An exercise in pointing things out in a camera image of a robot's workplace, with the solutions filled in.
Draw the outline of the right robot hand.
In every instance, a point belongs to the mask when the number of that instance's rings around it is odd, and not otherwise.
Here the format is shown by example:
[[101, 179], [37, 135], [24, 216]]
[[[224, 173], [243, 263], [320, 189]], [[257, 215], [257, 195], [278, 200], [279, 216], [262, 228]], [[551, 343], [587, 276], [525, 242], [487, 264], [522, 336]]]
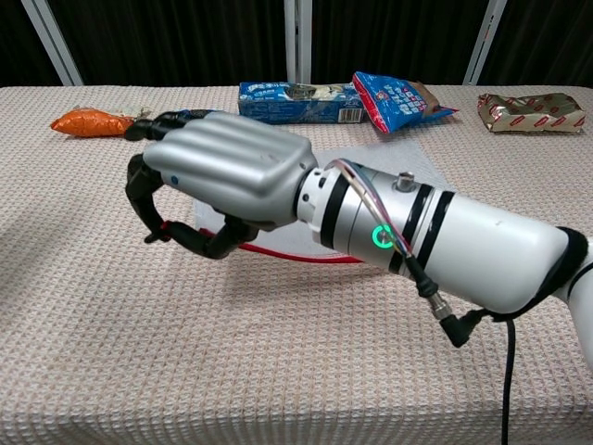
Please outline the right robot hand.
[[[125, 185], [149, 231], [145, 242], [174, 241], [212, 260], [296, 222], [301, 188], [319, 165], [308, 138], [224, 111], [165, 112], [136, 121], [124, 137], [149, 143], [131, 157]], [[164, 219], [153, 199], [164, 185], [211, 206], [223, 227], [208, 236]]]

